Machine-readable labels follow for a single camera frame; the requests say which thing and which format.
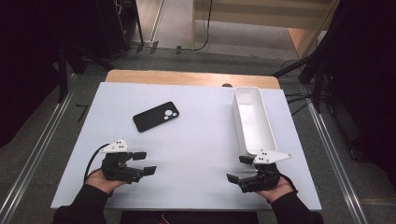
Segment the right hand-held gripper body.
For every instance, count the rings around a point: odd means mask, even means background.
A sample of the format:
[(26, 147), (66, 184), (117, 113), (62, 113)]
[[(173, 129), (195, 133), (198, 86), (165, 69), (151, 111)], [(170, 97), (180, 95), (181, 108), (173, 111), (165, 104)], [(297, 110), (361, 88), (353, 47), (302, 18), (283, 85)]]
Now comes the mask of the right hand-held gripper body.
[(281, 174), (276, 167), (277, 161), (290, 159), (290, 154), (265, 151), (262, 149), (255, 156), (250, 158), (254, 159), (252, 164), (257, 174), (252, 177), (239, 178), (238, 186), (244, 193), (274, 189), (281, 176), (292, 184), (291, 180), (287, 176)]

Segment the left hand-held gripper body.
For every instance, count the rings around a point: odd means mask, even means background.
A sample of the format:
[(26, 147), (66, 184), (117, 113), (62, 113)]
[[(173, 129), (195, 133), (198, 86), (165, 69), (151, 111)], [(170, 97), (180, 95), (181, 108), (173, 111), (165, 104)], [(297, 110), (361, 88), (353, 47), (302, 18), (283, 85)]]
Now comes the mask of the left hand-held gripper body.
[(137, 183), (144, 176), (143, 170), (127, 165), (127, 161), (133, 160), (133, 152), (129, 150), (123, 138), (101, 147), (99, 152), (105, 154), (101, 169), (107, 180), (119, 180), (131, 184)]

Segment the white plastic bin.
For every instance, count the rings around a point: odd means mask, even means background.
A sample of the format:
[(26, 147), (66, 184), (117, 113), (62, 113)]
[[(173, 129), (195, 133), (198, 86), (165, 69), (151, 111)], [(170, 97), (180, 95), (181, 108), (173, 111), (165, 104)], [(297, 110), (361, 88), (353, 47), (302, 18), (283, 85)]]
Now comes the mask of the white plastic bin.
[(232, 109), (241, 155), (256, 156), (260, 152), (277, 151), (260, 89), (235, 88)]

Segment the black phone case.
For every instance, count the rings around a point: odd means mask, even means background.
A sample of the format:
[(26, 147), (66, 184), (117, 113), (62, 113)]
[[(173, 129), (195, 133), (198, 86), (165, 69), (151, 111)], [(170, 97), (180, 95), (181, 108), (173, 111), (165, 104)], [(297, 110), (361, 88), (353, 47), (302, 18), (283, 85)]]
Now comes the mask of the black phone case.
[(173, 102), (157, 105), (149, 110), (133, 116), (136, 129), (142, 133), (156, 126), (162, 125), (179, 116), (179, 111)]

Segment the person's right hand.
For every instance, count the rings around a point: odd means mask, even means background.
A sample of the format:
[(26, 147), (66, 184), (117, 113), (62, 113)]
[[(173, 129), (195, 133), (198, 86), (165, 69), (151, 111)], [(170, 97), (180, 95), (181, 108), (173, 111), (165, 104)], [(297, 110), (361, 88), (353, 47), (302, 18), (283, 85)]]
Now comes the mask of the person's right hand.
[(283, 176), (279, 178), (277, 186), (274, 189), (257, 191), (257, 194), (265, 198), (269, 203), (273, 203), (280, 197), (293, 192), (293, 187)]

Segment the person's left hand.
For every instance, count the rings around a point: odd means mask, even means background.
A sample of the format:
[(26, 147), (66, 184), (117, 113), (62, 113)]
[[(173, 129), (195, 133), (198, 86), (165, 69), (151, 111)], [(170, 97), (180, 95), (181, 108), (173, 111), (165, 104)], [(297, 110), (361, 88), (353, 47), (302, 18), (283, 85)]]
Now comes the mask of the person's left hand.
[(110, 194), (114, 189), (124, 185), (125, 181), (107, 180), (103, 171), (101, 169), (97, 169), (88, 175), (84, 183), (93, 186), (106, 194)]

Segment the white board table cover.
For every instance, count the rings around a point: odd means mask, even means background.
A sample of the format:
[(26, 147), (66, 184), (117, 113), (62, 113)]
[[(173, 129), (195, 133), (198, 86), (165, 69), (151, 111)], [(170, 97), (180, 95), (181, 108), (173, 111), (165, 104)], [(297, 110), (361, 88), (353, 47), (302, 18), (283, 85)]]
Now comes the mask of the white board table cover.
[[(238, 160), (233, 121), (234, 90), (223, 87), (100, 84), (74, 146), (52, 207), (69, 205), (79, 192), (86, 168), (98, 168), (100, 146), (123, 138), (132, 151), (144, 151), (131, 167), (156, 166), (154, 175), (115, 190), (106, 206), (120, 210), (260, 211), (268, 203), (244, 193), (227, 174), (252, 176)], [(173, 102), (179, 116), (140, 133), (133, 116)]]

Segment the wooden table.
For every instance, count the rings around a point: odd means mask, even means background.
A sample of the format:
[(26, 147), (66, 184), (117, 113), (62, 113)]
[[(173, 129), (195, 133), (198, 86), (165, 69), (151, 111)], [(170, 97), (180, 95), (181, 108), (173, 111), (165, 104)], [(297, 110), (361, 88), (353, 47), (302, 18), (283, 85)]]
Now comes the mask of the wooden table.
[(106, 82), (212, 87), (230, 84), (232, 87), (248, 86), (260, 89), (280, 89), (275, 77), (155, 70), (114, 69), (107, 73)]

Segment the black tripod stand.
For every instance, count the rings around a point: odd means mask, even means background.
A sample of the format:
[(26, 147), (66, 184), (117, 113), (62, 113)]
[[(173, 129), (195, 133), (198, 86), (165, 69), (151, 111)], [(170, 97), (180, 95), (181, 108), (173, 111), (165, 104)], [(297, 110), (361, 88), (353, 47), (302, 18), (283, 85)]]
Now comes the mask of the black tripod stand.
[(104, 67), (107, 71), (113, 69), (113, 66), (110, 63), (105, 62), (99, 56), (82, 46), (72, 42), (63, 42), (58, 46), (58, 74), (60, 87), (58, 98), (59, 103), (66, 98), (68, 93), (66, 64), (69, 63), (72, 69), (79, 74), (83, 74), (85, 72), (86, 66), (82, 61), (81, 56), (86, 56), (95, 63)]
[(272, 77), (282, 77), (287, 73), (302, 66), (304, 67), (304, 69), (299, 76), (299, 81), (301, 84), (308, 84), (312, 79), (315, 80), (312, 103), (316, 111), (320, 114), (320, 94), (325, 76), (325, 63), (323, 61), (323, 50), (321, 48), (315, 49), (308, 56), (273, 73)]

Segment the black equipment cabinet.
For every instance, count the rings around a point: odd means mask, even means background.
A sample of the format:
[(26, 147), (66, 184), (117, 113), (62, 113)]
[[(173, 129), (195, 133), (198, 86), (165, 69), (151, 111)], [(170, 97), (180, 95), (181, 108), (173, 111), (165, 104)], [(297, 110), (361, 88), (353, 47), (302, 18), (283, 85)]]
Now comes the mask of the black equipment cabinet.
[(102, 40), (100, 54), (114, 58), (130, 48), (137, 24), (135, 0), (96, 0)]

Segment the dark curtain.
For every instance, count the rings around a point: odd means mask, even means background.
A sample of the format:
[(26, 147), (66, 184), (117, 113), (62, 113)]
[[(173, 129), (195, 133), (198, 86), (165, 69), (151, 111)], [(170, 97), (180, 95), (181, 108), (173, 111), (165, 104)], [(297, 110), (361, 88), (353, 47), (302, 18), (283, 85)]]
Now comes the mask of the dark curtain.
[(328, 35), (330, 89), (359, 131), (351, 144), (396, 188), (396, 0), (340, 0)]
[(72, 42), (79, 2), (0, 0), (0, 147), (59, 87), (58, 46)]

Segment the aluminium floor rail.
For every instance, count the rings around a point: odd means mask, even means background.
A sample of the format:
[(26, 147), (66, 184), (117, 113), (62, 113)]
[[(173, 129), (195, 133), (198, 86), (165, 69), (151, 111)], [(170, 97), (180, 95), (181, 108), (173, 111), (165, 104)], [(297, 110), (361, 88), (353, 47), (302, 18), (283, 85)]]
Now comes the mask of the aluminium floor rail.
[(346, 202), (346, 206), (354, 221), (354, 224), (370, 224), (367, 216), (363, 211), (356, 190), (354, 189), (351, 181), (349, 180), (347, 171), (341, 159), (339, 158), (336, 147), (332, 141), (323, 117), (316, 111), (312, 103), (309, 104), (308, 108), (311, 117), (316, 125), (318, 135), (321, 139), (322, 145), (325, 148), (335, 178), (338, 182), (340, 190), (342, 191), (344, 201)]
[(54, 135), (64, 115), (64, 112), (70, 103), (70, 100), (75, 92), (75, 87), (78, 83), (78, 80), (79, 75), (72, 74), (69, 80), (66, 82), (69, 87), (68, 93), (62, 99), (62, 101), (55, 106), (49, 118), (49, 121), (47, 122), (43, 132), (35, 143), (35, 146), (33, 147), (33, 150), (27, 159), (27, 162), (21, 169), (21, 172), (19, 173), (16, 181), (11, 185), (10, 191), (8, 192), (7, 197), (2, 203), (2, 206), (0, 208), (0, 224), (8, 224), (13, 217), (16, 208), (21, 201), (21, 198), (23, 197), (23, 194), (27, 190), (27, 187), (35, 173), (35, 170), (38, 167), (38, 164), (42, 160), (47, 150), (50, 140)]

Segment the light wooden shelf frame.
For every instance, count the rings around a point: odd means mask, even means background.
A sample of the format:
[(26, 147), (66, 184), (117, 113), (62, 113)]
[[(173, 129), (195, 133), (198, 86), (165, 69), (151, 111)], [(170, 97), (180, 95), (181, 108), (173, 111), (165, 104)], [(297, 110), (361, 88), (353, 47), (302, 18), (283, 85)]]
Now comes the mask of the light wooden shelf frame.
[(287, 28), (300, 58), (314, 47), (326, 31), (340, 0), (192, 0), (191, 46), (195, 42), (195, 21), (253, 24)]

